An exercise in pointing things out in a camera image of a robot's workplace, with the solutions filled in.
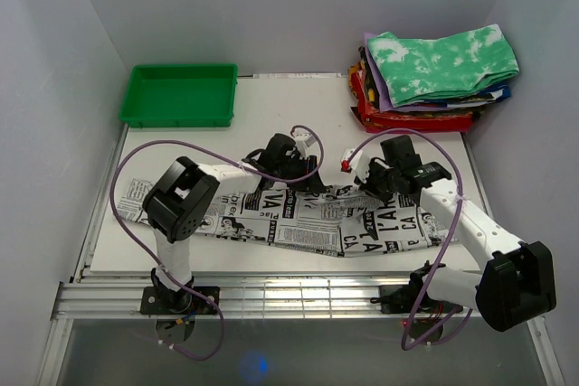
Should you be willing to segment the green tie-dye folded trousers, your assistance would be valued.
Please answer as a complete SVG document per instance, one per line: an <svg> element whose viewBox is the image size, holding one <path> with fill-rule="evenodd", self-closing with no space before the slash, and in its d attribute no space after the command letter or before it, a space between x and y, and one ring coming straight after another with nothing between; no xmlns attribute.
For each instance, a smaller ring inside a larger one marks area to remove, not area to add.
<svg viewBox="0 0 579 386"><path fill-rule="evenodd" d="M469 97L519 74L497 24L434 40L382 33L367 48L396 108Z"/></svg>

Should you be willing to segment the yellow black folded trousers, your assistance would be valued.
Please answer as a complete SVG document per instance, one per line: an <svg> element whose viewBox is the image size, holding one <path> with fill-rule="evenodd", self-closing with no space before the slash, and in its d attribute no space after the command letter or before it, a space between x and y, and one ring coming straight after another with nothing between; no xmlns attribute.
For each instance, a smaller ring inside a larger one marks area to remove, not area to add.
<svg viewBox="0 0 579 386"><path fill-rule="evenodd" d="M374 108L379 108L379 92L370 71L364 46L358 47L359 61L348 68L348 86L355 98L364 98Z"/></svg>

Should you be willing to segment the red folded trousers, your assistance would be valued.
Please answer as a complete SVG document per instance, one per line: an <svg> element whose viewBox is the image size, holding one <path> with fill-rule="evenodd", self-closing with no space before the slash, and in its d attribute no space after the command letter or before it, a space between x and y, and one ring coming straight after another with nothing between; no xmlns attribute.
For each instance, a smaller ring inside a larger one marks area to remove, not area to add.
<svg viewBox="0 0 579 386"><path fill-rule="evenodd" d="M425 133L467 132L479 119L480 113L467 111L459 114L414 115L398 112L379 112L365 97L363 72L348 73L348 87L357 104L351 107L356 119L368 133L378 133L388 128L410 128Z"/></svg>

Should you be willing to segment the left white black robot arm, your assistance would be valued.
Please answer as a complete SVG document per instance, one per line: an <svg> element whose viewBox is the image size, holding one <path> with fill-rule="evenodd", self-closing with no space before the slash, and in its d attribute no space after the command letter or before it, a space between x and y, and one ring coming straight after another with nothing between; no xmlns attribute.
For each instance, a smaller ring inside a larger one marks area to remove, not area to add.
<svg viewBox="0 0 579 386"><path fill-rule="evenodd" d="M277 133L264 148L250 152L239 163L202 165L181 156L169 166L142 204L161 262L151 279L165 308L178 314L191 305L189 287L194 279L189 238L202 227L214 199L261 193L275 183L295 192L327 190L318 173L318 157L308 153L317 142L312 133Z"/></svg>

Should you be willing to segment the aluminium frame rail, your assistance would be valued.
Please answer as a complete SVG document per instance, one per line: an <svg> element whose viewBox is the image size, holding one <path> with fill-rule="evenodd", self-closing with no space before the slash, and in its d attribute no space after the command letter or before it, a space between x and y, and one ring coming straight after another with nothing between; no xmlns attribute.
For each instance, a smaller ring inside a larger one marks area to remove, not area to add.
<svg viewBox="0 0 579 386"><path fill-rule="evenodd" d="M407 282L400 277L200 277L195 284L217 287L211 299L224 317L241 320L379 318L371 299ZM54 319L145 319L163 316L159 298L145 279L85 279L63 284Z"/></svg>

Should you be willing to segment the green plastic tray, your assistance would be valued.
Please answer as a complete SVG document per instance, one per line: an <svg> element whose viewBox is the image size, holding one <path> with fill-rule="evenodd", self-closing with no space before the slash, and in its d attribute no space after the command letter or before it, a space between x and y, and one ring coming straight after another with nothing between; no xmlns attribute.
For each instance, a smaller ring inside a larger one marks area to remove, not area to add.
<svg viewBox="0 0 579 386"><path fill-rule="evenodd" d="M237 73L231 63L138 65L119 120L131 128L229 127Z"/></svg>

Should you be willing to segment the newspaper print trousers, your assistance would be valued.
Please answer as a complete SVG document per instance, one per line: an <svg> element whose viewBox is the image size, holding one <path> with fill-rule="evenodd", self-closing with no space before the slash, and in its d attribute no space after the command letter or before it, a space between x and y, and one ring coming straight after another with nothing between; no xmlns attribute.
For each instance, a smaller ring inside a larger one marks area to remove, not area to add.
<svg viewBox="0 0 579 386"><path fill-rule="evenodd" d="M197 234L337 258L440 246L448 227L399 194L381 202L353 185L274 189L213 199Z"/></svg>

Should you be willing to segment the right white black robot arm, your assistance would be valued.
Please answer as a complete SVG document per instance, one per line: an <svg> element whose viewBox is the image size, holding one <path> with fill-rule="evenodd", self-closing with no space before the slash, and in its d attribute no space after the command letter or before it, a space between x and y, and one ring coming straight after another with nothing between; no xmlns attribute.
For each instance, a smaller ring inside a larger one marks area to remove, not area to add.
<svg viewBox="0 0 579 386"><path fill-rule="evenodd" d="M354 170L356 184L370 196L382 202L399 196L430 213L482 272L426 264L383 296L382 305L392 313L429 311L438 303L463 306L499 332L555 309L553 257L544 243L526 243L500 227L462 195L457 174L436 162L423 163L409 136L387 139L381 148L382 158L358 153L342 165Z"/></svg>

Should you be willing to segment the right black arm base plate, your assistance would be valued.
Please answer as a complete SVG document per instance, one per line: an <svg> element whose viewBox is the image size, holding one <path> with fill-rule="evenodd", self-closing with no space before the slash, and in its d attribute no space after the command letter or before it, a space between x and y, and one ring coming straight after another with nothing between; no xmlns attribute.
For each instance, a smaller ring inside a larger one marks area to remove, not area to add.
<svg viewBox="0 0 579 386"><path fill-rule="evenodd" d="M372 302L381 307L383 314L409 314L419 293L418 289L409 284L403 286L380 286L378 291L378 298L372 299ZM417 312L419 314L446 314L453 309L460 313L464 307L447 301L435 300L425 295L419 304Z"/></svg>

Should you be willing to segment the blue folded trousers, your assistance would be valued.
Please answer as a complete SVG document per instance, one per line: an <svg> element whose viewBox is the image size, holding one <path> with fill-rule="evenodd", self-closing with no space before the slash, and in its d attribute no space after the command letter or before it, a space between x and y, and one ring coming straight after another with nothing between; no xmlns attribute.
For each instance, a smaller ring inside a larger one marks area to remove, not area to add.
<svg viewBox="0 0 579 386"><path fill-rule="evenodd" d="M500 83L483 89L472 97L473 102L489 104L490 102L502 101L511 97L511 89L507 83Z"/></svg>

